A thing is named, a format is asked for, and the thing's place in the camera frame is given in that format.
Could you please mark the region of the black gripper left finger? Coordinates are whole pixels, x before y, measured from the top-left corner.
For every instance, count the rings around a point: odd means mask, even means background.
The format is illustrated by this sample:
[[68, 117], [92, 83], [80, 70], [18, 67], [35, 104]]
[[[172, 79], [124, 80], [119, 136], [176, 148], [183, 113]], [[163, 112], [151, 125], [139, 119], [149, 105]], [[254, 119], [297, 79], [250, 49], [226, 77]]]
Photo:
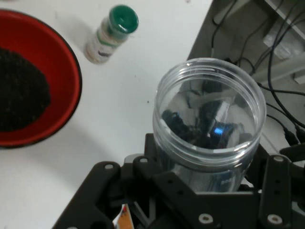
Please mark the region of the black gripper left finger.
[[161, 170], [153, 134], [147, 134], [144, 154], [130, 163], [97, 163], [54, 227], [112, 229], [122, 206], [134, 203], [140, 206], [138, 217], [149, 212], [148, 229], [217, 229], [220, 221], [209, 202], [174, 173]]

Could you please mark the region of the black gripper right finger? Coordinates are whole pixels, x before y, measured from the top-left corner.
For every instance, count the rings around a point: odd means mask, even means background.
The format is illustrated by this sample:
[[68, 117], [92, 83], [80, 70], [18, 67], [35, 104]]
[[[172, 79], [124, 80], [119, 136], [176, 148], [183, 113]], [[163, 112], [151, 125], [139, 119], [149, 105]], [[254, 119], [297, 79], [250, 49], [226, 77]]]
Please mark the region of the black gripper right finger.
[[261, 190], [258, 224], [264, 229], [292, 227], [291, 161], [280, 154], [270, 155], [259, 145], [247, 170], [247, 179]]

